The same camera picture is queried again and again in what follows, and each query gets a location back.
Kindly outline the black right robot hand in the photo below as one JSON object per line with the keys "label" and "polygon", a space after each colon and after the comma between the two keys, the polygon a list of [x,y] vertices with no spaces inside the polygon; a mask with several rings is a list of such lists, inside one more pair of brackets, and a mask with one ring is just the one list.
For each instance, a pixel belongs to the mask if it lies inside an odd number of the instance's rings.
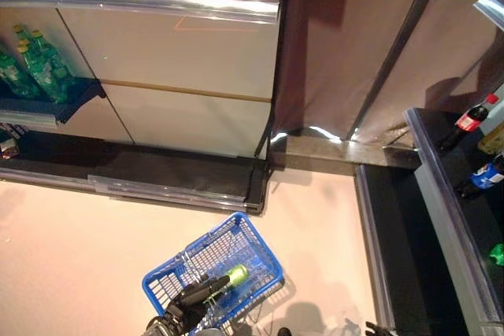
{"label": "black right robot hand", "polygon": [[365,322],[365,335],[366,336],[396,336],[392,330],[381,327],[375,323]]}

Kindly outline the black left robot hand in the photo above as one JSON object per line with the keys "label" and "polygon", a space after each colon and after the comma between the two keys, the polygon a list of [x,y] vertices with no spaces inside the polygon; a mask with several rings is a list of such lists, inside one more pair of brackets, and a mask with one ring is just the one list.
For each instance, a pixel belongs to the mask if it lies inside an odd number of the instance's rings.
{"label": "black left robot hand", "polygon": [[230,282],[228,275],[222,275],[186,286],[170,301],[162,316],[169,331],[182,335],[193,330],[208,311],[206,302]]}

